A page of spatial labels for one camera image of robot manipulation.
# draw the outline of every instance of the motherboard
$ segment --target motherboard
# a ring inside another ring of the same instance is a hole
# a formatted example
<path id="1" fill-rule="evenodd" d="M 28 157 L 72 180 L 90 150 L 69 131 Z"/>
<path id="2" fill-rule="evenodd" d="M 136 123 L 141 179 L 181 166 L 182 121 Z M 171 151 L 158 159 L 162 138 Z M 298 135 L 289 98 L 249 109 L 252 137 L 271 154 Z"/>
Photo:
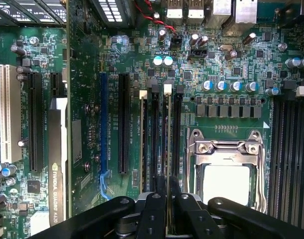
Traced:
<path id="1" fill-rule="evenodd" d="M 159 175 L 304 229 L 304 24 L 288 5 L 99 2 L 0 27 L 0 238 L 137 199 Z"/>

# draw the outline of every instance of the white pci slot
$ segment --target white pci slot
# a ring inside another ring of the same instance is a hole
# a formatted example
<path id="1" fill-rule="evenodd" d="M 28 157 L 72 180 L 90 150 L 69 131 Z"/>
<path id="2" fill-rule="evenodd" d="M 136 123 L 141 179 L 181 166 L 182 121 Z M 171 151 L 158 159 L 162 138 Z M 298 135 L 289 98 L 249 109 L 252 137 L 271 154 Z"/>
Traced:
<path id="1" fill-rule="evenodd" d="M 21 140 L 21 83 L 16 67 L 0 65 L 0 154 L 2 163 L 22 159 L 18 146 Z"/>

